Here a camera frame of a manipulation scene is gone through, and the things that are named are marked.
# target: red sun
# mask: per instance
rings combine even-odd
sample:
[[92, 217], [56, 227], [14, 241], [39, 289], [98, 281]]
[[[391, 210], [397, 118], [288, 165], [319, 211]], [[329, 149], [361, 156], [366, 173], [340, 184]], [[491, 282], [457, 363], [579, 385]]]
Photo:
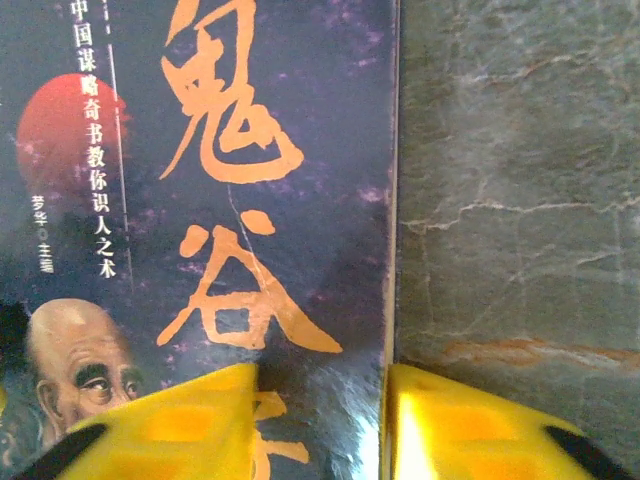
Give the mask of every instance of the red sun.
[[[91, 142], [90, 124], [100, 124], [100, 145], [105, 151], [101, 169], [114, 178], [119, 169], [116, 108], [120, 115], [120, 137], [126, 138], [125, 102], [115, 98], [113, 89], [97, 80], [98, 94], [82, 92], [83, 75], [70, 73], [43, 85], [29, 100], [16, 135], [20, 173], [33, 195], [57, 193], [90, 198], [87, 151]], [[90, 99], [100, 106], [97, 120], [86, 118]]]

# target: white vertical line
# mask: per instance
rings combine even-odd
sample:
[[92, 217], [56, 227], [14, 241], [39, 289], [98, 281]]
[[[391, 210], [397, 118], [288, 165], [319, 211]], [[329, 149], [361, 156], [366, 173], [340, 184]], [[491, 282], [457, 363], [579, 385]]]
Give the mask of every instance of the white vertical line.
[[[122, 132], [120, 130], [120, 108], [118, 107], [118, 85], [116, 83], [116, 67], [113, 60], [113, 45], [109, 44], [109, 64], [111, 65], [111, 83], [113, 85], [113, 99], [116, 102], [116, 133], [118, 135], [118, 160], [120, 164], [120, 190], [122, 192], [122, 210], [124, 213], [124, 231], [129, 242], [129, 219], [127, 214], [127, 197], [124, 186], [124, 162], [122, 155]], [[131, 265], [131, 247], [127, 244], [127, 260], [129, 264], [129, 278], [133, 291], [133, 266]]]

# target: crack in marble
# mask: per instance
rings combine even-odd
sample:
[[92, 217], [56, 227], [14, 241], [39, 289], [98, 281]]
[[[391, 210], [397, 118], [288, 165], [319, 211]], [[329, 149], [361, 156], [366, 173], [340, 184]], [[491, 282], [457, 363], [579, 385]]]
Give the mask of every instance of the crack in marble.
[[438, 358], [441, 364], [460, 361], [476, 364], [497, 362], [513, 367], [530, 367], [550, 360], [560, 360], [588, 370], [640, 374], [640, 352], [558, 345], [536, 338], [514, 338], [487, 343], [452, 342]]
[[588, 209], [594, 213], [603, 214], [611, 211], [623, 211], [630, 207], [635, 207], [640, 204], [640, 196], [629, 198], [623, 202], [613, 202], [605, 207], [598, 208], [593, 203], [544, 203], [536, 205], [535, 207], [517, 207], [504, 205], [498, 201], [477, 202], [458, 209], [457, 218], [448, 222], [430, 223], [429, 220], [401, 220], [400, 224], [409, 228], [413, 233], [425, 235], [429, 230], [449, 230], [452, 226], [459, 224], [462, 221], [462, 217], [466, 212], [474, 210], [495, 210], [510, 213], [519, 213], [522, 215], [540, 212], [544, 210], [569, 210], [569, 209]]

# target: eyebrow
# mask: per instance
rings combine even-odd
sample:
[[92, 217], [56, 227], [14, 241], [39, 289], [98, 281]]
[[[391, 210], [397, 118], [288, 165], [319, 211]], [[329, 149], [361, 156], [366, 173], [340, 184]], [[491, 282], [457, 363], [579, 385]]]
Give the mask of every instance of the eyebrow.
[[106, 377], [109, 369], [102, 363], [92, 363], [85, 365], [76, 373], [76, 387], [80, 388], [92, 378]]

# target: dark purple background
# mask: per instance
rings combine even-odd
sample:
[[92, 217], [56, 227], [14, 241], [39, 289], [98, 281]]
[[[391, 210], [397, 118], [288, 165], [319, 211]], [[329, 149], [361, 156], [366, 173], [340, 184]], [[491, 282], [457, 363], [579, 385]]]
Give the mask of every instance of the dark purple background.
[[[38, 273], [29, 194], [17, 172], [12, 139], [29, 97], [47, 80], [77, 67], [68, 4], [42, 2], [38, 8], [35, 3], [1, 9], [0, 55], [2, 64], [11, 66], [0, 70], [1, 301], [27, 300], [33, 310], [52, 298], [77, 296], [102, 305], [135, 346], [150, 390], [238, 361], [258, 361], [261, 387], [278, 390], [289, 407], [287, 416], [264, 422], [265, 438], [304, 441], [312, 459], [302, 466], [272, 456], [272, 478], [365, 478], [357, 473], [365, 460], [359, 437], [363, 425], [372, 426], [367, 427], [370, 436], [377, 435], [384, 342], [393, 159], [392, 2], [258, 2], [249, 67], [254, 102], [269, 109], [305, 161], [281, 181], [246, 186], [219, 183], [203, 171], [198, 148], [204, 123], [173, 173], [158, 180], [189, 120], [162, 74], [160, 58], [186, 60], [194, 53], [194, 38], [185, 32], [163, 48], [174, 1], [109, 3], [112, 34], [94, 41], [113, 43], [118, 93], [131, 117], [125, 183], [133, 280], [123, 275], [127, 243], [122, 230], [121, 273], [113, 280], [99, 278], [91, 226], [86, 213], [78, 211], [59, 210], [50, 228], [59, 273]], [[220, 3], [202, 1], [197, 18]], [[96, 31], [102, 4], [90, 4]], [[232, 21], [221, 23], [215, 33], [233, 53], [235, 22], [227, 20]], [[223, 58], [221, 66], [226, 67], [221, 76], [230, 78], [233, 62]], [[106, 64], [99, 76], [111, 83]], [[261, 155], [256, 147], [232, 161], [269, 158]], [[249, 233], [251, 246], [344, 353], [301, 349], [274, 320], [262, 352], [211, 344], [199, 312], [169, 345], [155, 346], [157, 335], [195, 291], [211, 251], [209, 240], [195, 257], [180, 257], [187, 227], [222, 224], [239, 232], [230, 198], [240, 212], [268, 212], [277, 232], [270, 237]], [[230, 261], [214, 292], [256, 286], [239, 263]], [[368, 452], [366, 462], [369, 468], [377, 462], [377, 451]]]

